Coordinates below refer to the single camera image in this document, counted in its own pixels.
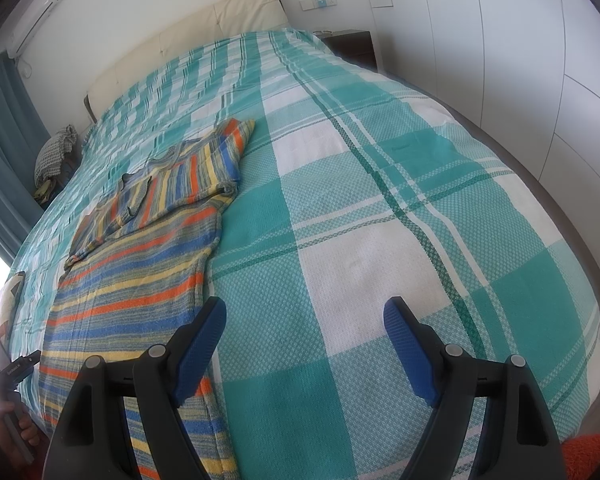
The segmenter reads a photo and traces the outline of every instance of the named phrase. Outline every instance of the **blue gripper pad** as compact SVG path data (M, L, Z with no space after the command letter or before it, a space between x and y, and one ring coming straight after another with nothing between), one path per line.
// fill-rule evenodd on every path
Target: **blue gripper pad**
M226 305L218 299L178 365L178 384L173 391L178 406L196 393L225 325Z
M437 405L440 393L434 385L433 367L393 299L384 304L383 318L384 329L394 345L413 392L429 406Z

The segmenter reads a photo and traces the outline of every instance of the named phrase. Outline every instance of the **wall socket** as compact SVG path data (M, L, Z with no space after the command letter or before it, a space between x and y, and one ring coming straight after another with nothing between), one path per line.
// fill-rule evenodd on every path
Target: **wall socket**
M338 4L337 0L323 0L324 5L320 4L321 0L300 0L302 10L321 9L323 7L331 7Z

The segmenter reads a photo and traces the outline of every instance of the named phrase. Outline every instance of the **teal and white blanket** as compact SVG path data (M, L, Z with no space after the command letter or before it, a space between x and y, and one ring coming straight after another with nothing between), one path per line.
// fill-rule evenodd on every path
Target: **teal and white blanket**
M195 49L104 114L14 262L27 279L12 356L42 345L80 218L231 116L256 127L206 282L228 309L212 375L243 478L399 478L429 409L382 326L396 295L445 342L523 355L560 437L576 430L600 388L600 316L555 225L442 106L290 29ZM36 381L22 392L40 412Z

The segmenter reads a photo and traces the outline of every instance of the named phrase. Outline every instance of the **striped sweater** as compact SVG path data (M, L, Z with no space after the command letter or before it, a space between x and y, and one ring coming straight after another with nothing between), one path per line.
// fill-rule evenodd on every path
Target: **striped sweater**
M219 243L221 213L237 193L238 162L254 121L219 124L171 146L84 217L51 309L40 362L46 428L84 360L139 356L166 343L203 304L205 264ZM158 478L138 404L125 399L131 440L145 478ZM207 375L180 416L212 478L237 478L230 439Z

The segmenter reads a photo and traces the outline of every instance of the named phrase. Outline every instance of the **headboard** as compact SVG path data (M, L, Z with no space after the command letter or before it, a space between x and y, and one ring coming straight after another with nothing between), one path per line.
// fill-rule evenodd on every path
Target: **headboard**
M105 70L84 98L93 122L126 90L162 65L205 43L254 30L288 27L280 0L222 0L155 34Z

